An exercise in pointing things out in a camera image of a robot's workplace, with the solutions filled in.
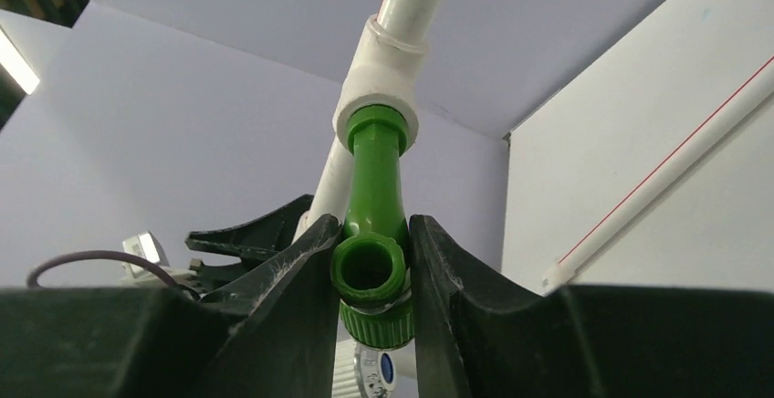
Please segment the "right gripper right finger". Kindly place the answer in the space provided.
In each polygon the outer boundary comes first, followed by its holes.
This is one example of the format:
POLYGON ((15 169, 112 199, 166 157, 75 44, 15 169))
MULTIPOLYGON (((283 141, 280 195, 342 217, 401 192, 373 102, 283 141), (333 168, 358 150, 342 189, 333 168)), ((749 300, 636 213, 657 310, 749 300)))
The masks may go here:
POLYGON ((565 285, 540 296, 409 222, 422 397, 770 397, 773 297, 565 285))

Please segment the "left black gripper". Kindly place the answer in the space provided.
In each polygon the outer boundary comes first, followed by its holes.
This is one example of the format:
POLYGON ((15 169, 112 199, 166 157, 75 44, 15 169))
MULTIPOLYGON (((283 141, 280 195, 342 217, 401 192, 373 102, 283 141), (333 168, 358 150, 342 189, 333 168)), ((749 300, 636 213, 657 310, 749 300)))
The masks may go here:
POLYGON ((229 265, 206 265, 193 259, 189 269, 194 275, 183 283, 183 292, 198 299, 242 277, 293 243, 298 222, 310 208, 311 194, 303 194, 278 209, 241 225, 192 231, 185 238, 188 249, 209 256, 234 257, 229 265))

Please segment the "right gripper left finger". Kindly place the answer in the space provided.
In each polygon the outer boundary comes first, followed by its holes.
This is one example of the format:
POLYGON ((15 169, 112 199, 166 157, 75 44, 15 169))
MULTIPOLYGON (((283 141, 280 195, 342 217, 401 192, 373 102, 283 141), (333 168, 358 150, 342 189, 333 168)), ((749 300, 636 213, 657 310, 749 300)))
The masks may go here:
POLYGON ((194 301, 172 288, 5 289, 4 397, 328 397, 340 225, 194 301))

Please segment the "green plastic faucet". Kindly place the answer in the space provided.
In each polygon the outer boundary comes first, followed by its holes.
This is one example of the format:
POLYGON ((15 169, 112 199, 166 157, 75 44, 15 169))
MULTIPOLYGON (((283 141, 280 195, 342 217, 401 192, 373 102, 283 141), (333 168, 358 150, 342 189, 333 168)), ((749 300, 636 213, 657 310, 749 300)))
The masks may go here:
POLYGON ((400 173, 407 136, 404 117, 383 105, 358 110, 346 127, 353 156, 350 201, 330 278, 346 331, 375 350, 399 349, 414 336, 412 250, 400 173))

